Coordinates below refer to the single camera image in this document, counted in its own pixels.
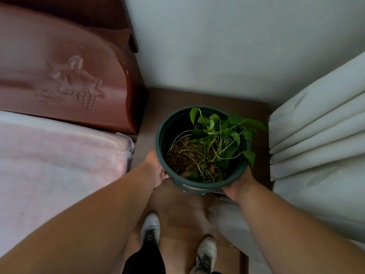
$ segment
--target white wall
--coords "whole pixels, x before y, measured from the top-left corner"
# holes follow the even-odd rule
[[[365,50],[365,0],[125,0],[147,86],[277,107]]]

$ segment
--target pothos plant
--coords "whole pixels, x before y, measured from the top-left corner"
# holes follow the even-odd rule
[[[253,166],[255,153],[240,151],[241,141],[251,141],[256,129],[268,131],[260,121],[237,114],[229,115],[227,120],[217,114],[206,117],[199,108],[191,109],[190,119],[194,128],[184,131],[171,143],[167,164],[184,178],[203,183],[224,180],[231,160],[241,155]]]

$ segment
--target sneaker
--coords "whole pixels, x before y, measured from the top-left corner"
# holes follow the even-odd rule
[[[156,213],[149,213],[144,220],[140,232],[141,246],[144,244],[159,244],[160,223]]]
[[[217,244],[212,236],[207,236],[199,245],[196,254],[195,271],[200,273],[211,273],[217,259]]]

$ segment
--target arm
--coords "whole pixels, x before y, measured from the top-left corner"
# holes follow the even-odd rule
[[[156,152],[131,172],[61,212],[0,259],[0,273],[105,273],[167,175]]]
[[[365,252],[260,185],[248,169],[224,188],[274,274],[365,273]]]

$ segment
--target plant pot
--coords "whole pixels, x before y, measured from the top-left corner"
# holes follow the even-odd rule
[[[209,117],[212,114],[217,114],[221,120],[227,119],[227,114],[224,112],[209,108],[209,107],[199,107],[204,116]],[[203,195],[214,189],[227,186],[237,180],[246,170],[249,161],[244,155],[239,156],[235,159],[230,166],[228,171],[229,176],[221,182],[216,183],[198,183],[187,180],[179,175],[177,175],[166,163],[165,155],[167,150],[170,148],[171,143],[179,136],[182,132],[193,129],[193,124],[190,120],[190,110],[193,107],[186,107],[172,113],[161,125],[156,133],[156,153],[158,160],[160,161],[162,167],[165,169],[167,174],[169,174],[173,183],[185,192],[195,193]],[[237,132],[242,131],[241,127],[238,127]],[[239,146],[240,151],[251,150],[251,143],[247,140],[241,139]]]

